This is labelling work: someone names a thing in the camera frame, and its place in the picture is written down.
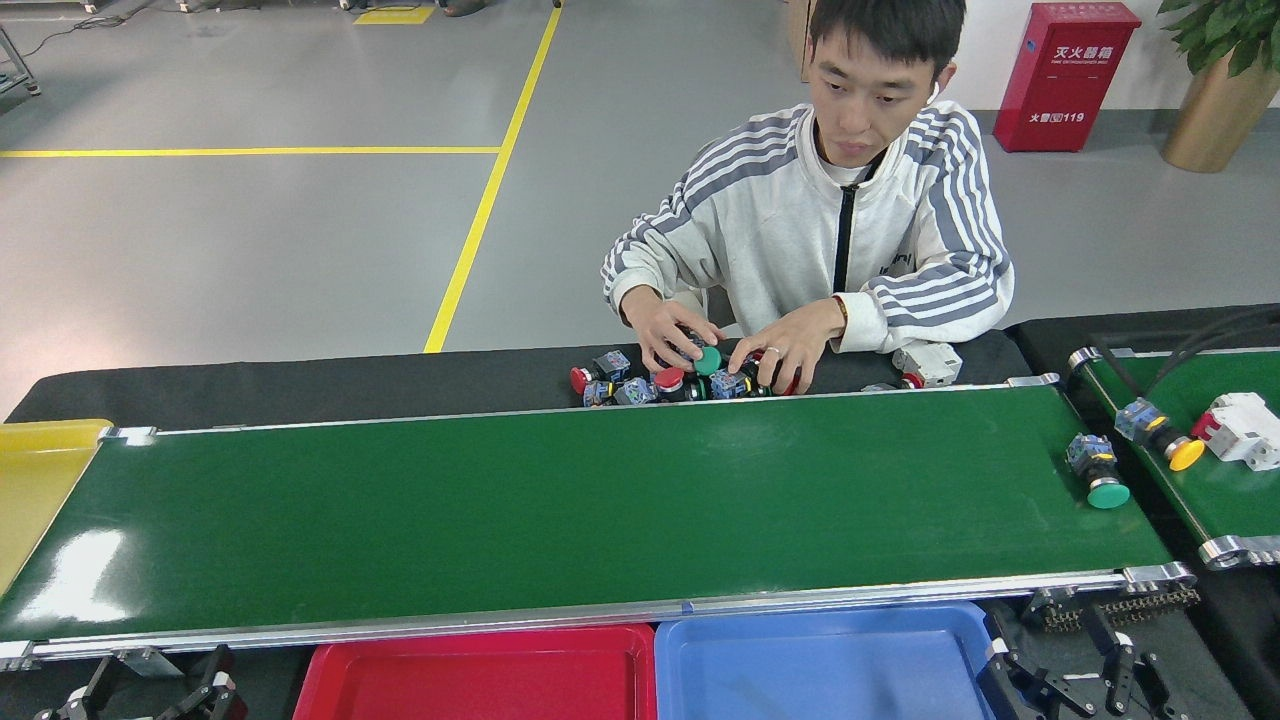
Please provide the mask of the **person's left hand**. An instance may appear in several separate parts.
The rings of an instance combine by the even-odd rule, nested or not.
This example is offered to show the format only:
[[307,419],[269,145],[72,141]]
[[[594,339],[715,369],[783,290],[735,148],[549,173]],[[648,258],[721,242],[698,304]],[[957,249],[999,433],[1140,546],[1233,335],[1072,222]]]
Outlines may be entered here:
[[749,355],[762,352],[756,379],[776,395],[804,395],[829,340],[846,328],[846,311],[836,297],[818,300],[786,314],[764,329],[740,340],[728,370],[739,372]]

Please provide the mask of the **person's right hand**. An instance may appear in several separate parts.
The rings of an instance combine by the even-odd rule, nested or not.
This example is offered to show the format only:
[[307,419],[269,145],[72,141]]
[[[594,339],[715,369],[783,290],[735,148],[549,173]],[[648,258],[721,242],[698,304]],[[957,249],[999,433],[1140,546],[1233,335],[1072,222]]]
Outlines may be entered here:
[[636,333],[643,364],[650,372],[660,372],[668,366],[694,369],[694,363],[703,356],[703,348],[690,340],[689,331],[705,346],[717,346],[726,340],[718,325],[675,300],[663,299],[648,284],[628,290],[620,309]]

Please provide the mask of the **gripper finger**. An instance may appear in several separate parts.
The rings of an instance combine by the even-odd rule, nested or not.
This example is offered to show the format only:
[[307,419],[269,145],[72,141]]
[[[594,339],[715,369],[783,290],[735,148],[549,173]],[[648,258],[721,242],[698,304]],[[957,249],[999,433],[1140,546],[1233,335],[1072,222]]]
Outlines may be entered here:
[[33,719],[100,719],[114,693],[114,657],[100,660],[86,685],[74,689],[56,708],[41,708]]
[[1092,719],[1100,712],[1100,656],[1082,635],[1052,634],[1010,603],[984,603],[991,642],[983,696],[997,719]]
[[159,719],[246,719],[246,702],[229,674],[234,665],[230,648],[219,644],[206,660],[197,687],[161,711]]
[[1146,708],[1152,719],[1181,719],[1183,702],[1175,697],[1161,657],[1139,652],[1134,641],[1115,630],[1098,606],[1083,610],[1083,628],[1103,656],[1102,679],[1107,687],[1103,706],[1120,719],[1139,719]]

